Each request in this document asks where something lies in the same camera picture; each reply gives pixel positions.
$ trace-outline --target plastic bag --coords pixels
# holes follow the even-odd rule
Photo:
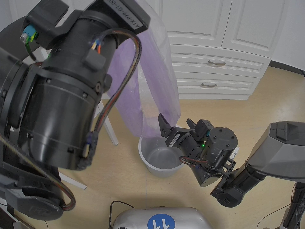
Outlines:
[[[161,136],[158,115],[162,113],[171,126],[180,118],[177,80],[173,71],[170,43],[162,20],[145,0],[135,0],[151,17],[149,29],[138,35],[142,55],[138,68],[116,102],[124,123],[134,136]],[[115,51],[108,74],[112,96],[123,81],[135,54],[131,39]]]

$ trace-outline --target black baseboard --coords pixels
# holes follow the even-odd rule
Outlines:
[[[294,73],[297,73],[297,74],[301,74],[305,77],[305,72],[304,71],[302,71],[298,68],[292,67],[290,65],[284,64],[284,63],[279,63],[279,62],[271,60],[271,62],[269,63],[269,66],[274,67],[274,68],[279,68],[279,69],[282,69],[282,70],[286,70],[286,71],[291,71],[291,72],[294,72]]]

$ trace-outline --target black pole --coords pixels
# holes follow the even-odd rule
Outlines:
[[[297,229],[305,209],[305,183],[297,182],[288,214],[283,226],[288,229]]]

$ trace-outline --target white label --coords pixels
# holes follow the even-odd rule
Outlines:
[[[239,147],[236,147],[236,148],[234,149],[233,153],[232,153],[231,156],[230,156],[230,159],[233,159],[233,160],[235,159],[238,150],[239,150]]]
[[[143,26],[141,21],[120,0],[104,0],[104,2],[134,30]]]
[[[174,144],[175,144],[175,142],[177,141],[177,139],[180,137],[180,134],[177,134],[175,137],[174,137],[174,139],[172,140],[172,142],[170,143],[170,145],[169,145],[169,147],[172,147]]]

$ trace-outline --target blue circular logo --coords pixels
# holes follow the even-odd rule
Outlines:
[[[158,214],[152,216],[148,223],[148,229],[174,229],[175,221],[173,217],[166,214]]]

